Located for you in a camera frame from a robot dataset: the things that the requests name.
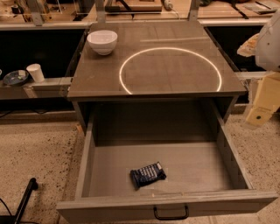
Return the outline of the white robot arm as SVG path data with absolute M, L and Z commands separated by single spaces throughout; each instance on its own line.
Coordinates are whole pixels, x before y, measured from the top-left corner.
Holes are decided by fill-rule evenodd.
M 280 108 L 280 10 L 237 53 L 243 57 L 254 56 L 255 63 L 266 71 L 258 81 L 254 100 L 246 109 L 245 124 L 256 129 Z

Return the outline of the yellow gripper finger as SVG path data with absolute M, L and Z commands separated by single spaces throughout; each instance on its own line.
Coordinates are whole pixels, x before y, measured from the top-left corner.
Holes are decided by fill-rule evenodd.
M 249 127 L 261 127 L 279 108 L 280 73 L 267 72 L 258 81 L 255 98 L 247 109 L 245 123 Z

